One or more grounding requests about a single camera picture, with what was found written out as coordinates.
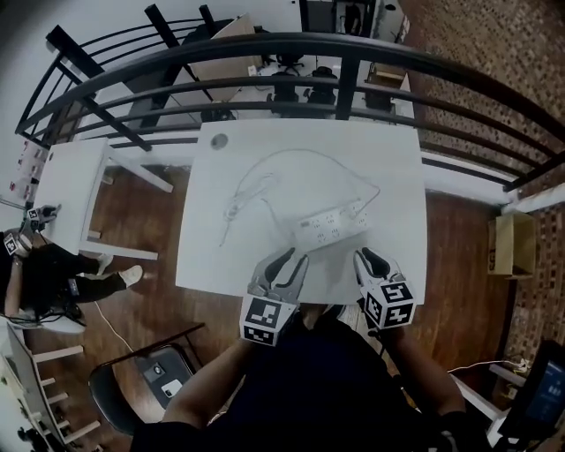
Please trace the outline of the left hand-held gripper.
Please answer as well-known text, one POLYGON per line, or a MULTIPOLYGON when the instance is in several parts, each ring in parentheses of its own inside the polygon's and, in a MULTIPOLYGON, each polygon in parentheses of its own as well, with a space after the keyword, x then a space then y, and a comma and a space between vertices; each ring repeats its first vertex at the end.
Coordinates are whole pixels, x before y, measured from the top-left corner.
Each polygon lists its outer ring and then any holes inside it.
POLYGON ((284 248, 260 261, 252 274, 240 312, 240 336, 246 341, 274 347, 298 313, 309 257, 304 254, 285 284, 272 282, 290 260, 295 248, 284 248))

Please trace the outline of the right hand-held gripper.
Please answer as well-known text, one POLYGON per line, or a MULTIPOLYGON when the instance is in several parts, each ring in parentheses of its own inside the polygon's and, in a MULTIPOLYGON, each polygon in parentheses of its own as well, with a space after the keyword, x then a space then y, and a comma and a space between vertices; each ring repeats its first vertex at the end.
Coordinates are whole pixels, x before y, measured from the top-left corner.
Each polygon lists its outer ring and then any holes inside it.
POLYGON ((360 306, 369 329, 410 325, 416 299, 397 261, 387 254, 363 247, 354 252, 353 266, 362 297, 360 306))

